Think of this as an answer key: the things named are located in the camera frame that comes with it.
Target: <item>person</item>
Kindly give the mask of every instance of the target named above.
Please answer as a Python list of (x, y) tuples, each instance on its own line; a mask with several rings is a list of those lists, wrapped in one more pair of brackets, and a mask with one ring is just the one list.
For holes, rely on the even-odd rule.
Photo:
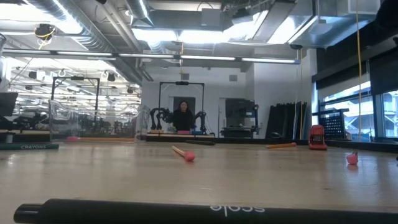
[(173, 112), (173, 125), (177, 131), (190, 131), (194, 128), (193, 115), (187, 101), (181, 101), (178, 109)]

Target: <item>woman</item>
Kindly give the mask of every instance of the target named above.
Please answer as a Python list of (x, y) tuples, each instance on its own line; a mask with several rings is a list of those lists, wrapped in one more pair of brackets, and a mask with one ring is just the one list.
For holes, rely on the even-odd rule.
[(173, 125), (177, 131), (190, 131), (194, 128), (193, 115), (187, 101), (181, 101), (178, 109), (173, 112)]

